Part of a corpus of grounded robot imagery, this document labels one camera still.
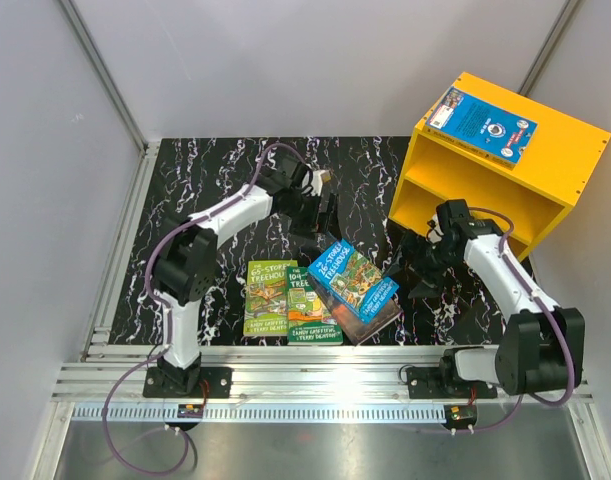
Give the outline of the blue 26-storey treehouse book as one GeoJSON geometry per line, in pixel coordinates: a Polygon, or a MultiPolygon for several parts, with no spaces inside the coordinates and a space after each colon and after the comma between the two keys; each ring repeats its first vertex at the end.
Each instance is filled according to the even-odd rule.
{"type": "Polygon", "coordinates": [[[308,267],[308,274],[364,324],[371,323],[399,289],[346,240],[325,250],[308,267]]]}

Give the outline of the dark tale of two cities book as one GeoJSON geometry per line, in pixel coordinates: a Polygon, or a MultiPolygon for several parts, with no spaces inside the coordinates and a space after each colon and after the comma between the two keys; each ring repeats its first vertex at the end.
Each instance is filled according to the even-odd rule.
{"type": "Polygon", "coordinates": [[[327,308],[353,345],[365,343],[402,314],[402,309],[394,300],[389,300],[376,316],[367,323],[360,320],[356,314],[338,299],[329,299],[327,301],[327,308]]]}

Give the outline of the green 104-storey treehouse book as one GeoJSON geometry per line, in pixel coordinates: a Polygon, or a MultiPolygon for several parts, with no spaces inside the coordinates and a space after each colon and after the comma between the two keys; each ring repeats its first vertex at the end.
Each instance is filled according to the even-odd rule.
{"type": "Polygon", "coordinates": [[[304,267],[286,270],[289,345],[338,346],[343,332],[308,280],[304,267]]]}

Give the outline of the green 65-storey treehouse book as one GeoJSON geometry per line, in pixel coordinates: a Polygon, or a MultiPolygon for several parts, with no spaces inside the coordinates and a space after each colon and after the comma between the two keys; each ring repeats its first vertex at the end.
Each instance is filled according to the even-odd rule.
{"type": "Polygon", "coordinates": [[[297,266],[296,260],[248,262],[243,324],[245,337],[287,335],[286,269],[297,266]]]}

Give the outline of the blue back-cover book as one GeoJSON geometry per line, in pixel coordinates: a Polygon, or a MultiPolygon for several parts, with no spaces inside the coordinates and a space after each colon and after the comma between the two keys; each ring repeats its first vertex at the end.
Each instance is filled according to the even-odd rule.
{"type": "Polygon", "coordinates": [[[424,121],[445,142],[509,169],[520,162],[538,124],[450,87],[424,121]]]}

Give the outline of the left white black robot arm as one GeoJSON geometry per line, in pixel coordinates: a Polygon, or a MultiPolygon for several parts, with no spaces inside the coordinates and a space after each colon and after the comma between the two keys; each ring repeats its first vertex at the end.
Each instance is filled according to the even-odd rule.
{"type": "Polygon", "coordinates": [[[308,239],[338,237],[338,200],[327,193],[328,170],[315,170],[291,150],[266,166],[233,195],[173,224],[148,260],[145,287],[164,315],[160,353],[146,373],[146,398],[206,396],[208,383],[228,369],[201,367],[199,315],[213,286],[219,248],[251,224],[273,215],[289,220],[291,233],[308,239]]]}

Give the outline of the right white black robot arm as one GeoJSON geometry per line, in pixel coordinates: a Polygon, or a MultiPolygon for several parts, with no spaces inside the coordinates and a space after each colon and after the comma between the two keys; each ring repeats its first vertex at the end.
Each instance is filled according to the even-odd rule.
{"type": "Polygon", "coordinates": [[[485,285],[506,327],[496,348],[458,347],[445,351],[438,385],[460,397],[474,383],[488,383],[509,395],[528,395],[551,407],[564,405],[582,380],[585,320],[547,295],[517,260],[508,244],[510,219],[463,199],[441,203],[424,237],[405,232],[385,270],[387,277],[411,269],[418,277],[411,296],[437,297],[448,269],[465,265],[485,285]]]}

